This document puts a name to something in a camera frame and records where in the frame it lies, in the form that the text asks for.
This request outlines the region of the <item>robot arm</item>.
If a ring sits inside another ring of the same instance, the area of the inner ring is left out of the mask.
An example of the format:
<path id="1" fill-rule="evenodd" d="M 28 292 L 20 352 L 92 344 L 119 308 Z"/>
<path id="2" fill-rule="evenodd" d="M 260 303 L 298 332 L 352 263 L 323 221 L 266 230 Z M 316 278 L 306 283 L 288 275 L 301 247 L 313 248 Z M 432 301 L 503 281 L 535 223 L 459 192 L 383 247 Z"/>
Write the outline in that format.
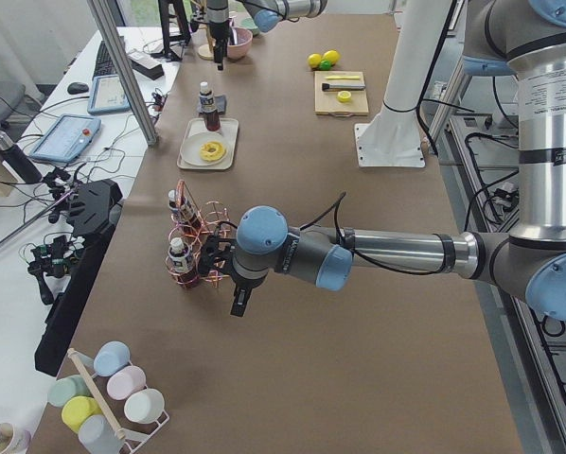
<path id="1" fill-rule="evenodd" d="M 211 234 L 198 272 L 235 282 L 232 313 L 269 272 L 344 286 L 355 265 L 413 275 L 454 272 L 494 285 L 566 322 L 566 1 L 472 1 L 464 56 L 506 65 L 519 81 L 519 221 L 507 233 L 443 234 L 292 228 L 269 206 L 232 238 Z"/>
<path id="2" fill-rule="evenodd" d="M 279 22 L 303 17 L 313 18 L 326 8 L 328 0 L 254 0 L 243 1 L 246 11 L 261 32 L 272 30 Z M 213 62 L 219 71 L 227 56 L 230 35 L 229 2 L 207 0 L 205 4 L 208 30 L 215 40 Z"/>

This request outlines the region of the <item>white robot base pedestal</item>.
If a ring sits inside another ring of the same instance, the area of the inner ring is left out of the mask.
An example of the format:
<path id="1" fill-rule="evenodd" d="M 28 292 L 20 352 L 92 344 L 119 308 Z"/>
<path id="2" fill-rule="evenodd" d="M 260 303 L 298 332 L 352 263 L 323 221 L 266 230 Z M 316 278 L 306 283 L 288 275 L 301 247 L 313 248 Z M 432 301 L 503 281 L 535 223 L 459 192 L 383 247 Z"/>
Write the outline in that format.
<path id="1" fill-rule="evenodd" d="M 359 166 L 425 166 L 417 121 L 419 103 L 454 8 L 453 1 L 407 3 L 380 112 L 370 123 L 355 126 Z"/>

